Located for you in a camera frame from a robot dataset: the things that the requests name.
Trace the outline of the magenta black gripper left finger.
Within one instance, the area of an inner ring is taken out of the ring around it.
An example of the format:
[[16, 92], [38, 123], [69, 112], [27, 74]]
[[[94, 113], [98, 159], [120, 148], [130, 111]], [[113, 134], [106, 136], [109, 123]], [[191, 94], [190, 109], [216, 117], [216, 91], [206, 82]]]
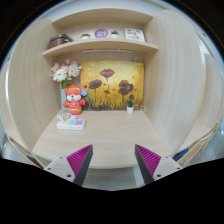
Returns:
[[82, 186], [92, 156], [93, 145], [90, 144], [67, 157], [59, 156], [46, 166], [44, 170], [75, 183], [76, 185]]

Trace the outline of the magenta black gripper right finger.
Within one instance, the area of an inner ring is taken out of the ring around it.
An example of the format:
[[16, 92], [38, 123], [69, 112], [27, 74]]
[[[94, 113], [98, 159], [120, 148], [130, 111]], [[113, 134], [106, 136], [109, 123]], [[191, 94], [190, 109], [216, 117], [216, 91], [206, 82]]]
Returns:
[[145, 185], [182, 169], [170, 156], [160, 156], [138, 144], [135, 145], [134, 154]]

